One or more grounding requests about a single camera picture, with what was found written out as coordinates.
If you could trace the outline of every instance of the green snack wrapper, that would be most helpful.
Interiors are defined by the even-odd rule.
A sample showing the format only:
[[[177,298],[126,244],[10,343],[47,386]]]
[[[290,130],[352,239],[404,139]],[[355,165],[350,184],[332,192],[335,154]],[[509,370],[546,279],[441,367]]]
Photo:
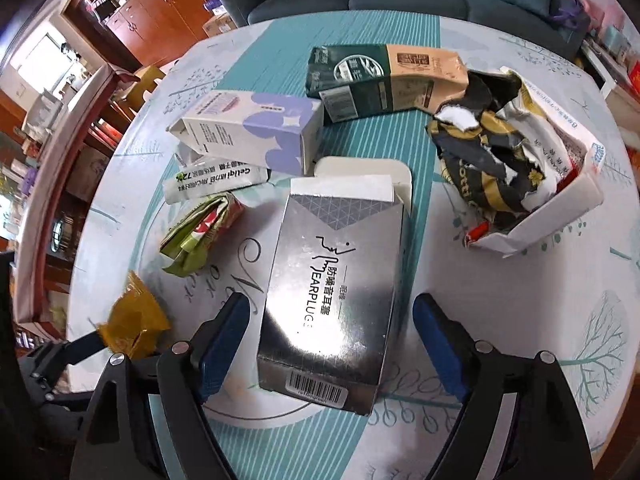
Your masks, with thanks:
[[[232,193],[207,196],[172,227],[160,243],[160,252],[174,261],[164,272],[185,278],[201,269],[213,242],[231,227],[242,211],[244,206]]]

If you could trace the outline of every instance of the wooden cabinet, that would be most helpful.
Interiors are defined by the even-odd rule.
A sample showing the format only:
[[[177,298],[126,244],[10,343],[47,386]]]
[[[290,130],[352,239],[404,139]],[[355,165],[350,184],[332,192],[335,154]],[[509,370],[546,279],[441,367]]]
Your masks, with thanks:
[[[169,0],[140,0],[140,3],[160,28],[164,63],[181,57],[200,39],[186,26]]]
[[[202,25],[211,14],[204,8],[205,1],[129,0],[116,13],[120,17],[110,18],[108,27],[142,64],[160,66],[207,37]],[[122,20],[128,24],[125,28]]]
[[[169,2],[182,16],[198,40],[207,38],[202,25],[211,18],[211,13],[204,8],[204,0],[169,0]]]
[[[133,26],[123,17],[120,11],[117,11],[110,17],[108,26],[116,37],[127,46],[136,59],[144,64],[141,57],[146,57],[145,42],[133,29]]]

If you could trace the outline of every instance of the white box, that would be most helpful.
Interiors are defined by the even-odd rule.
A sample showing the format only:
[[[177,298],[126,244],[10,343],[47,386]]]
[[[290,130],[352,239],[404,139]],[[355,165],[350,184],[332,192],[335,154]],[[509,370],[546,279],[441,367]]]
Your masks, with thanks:
[[[604,202],[604,194],[598,185],[598,176],[604,164],[605,149],[587,128],[537,86],[510,68],[502,67],[500,70],[516,74],[527,86],[530,97],[542,109],[549,122],[578,142],[586,152],[584,164],[578,176],[551,200],[529,214],[509,233],[491,233],[468,243],[471,247],[483,247],[511,256],[540,238],[559,231]]]
[[[318,150],[323,118],[318,99],[214,90],[168,131],[202,155],[302,176]]]

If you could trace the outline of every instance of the small box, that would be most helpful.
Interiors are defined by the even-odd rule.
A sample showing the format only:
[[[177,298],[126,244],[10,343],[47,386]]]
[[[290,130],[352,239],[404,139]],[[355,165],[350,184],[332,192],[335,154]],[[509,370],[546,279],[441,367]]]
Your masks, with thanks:
[[[564,142],[570,143],[582,158],[582,167],[571,183],[527,215],[513,229],[507,233],[491,232],[477,241],[465,238],[465,244],[470,247],[497,251],[506,257],[519,253],[545,236],[551,236],[604,202],[604,194],[598,181],[606,150],[587,128],[540,88],[511,68],[503,66],[500,70],[507,75],[516,75],[521,80],[520,92],[526,96],[525,101],[531,102],[530,106],[536,107],[532,109],[543,114],[556,134]]]
[[[371,413],[398,332],[404,222],[397,199],[295,194],[292,181],[262,318],[261,388]]]
[[[316,99],[214,90],[168,131],[201,155],[302,176],[318,149],[323,113]]]
[[[231,16],[225,11],[223,14],[213,16],[202,28],[207,33],[207,36],[213,38],[224,32],[234,30],[237,27],[234,20],[232,20]]]
[[[306,95],[321,98],[334,123],[417,108],[434,113],[462,97],[466,67],[456,52],[426,46],[315,46]]]

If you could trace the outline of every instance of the barcode label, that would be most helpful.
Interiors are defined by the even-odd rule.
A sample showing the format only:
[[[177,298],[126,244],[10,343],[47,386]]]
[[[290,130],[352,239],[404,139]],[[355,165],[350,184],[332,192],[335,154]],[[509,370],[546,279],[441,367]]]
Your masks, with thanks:
[[[292,394],[332,408],[341,409],[344,401],[347,400],[347,388],[313,379],[293,370],[289,373],[285,388]]]
[[[324,108],[334,123],[358,118],[356,104],[353,102],[351,89],[348,86],[323,90],[319,94]]]

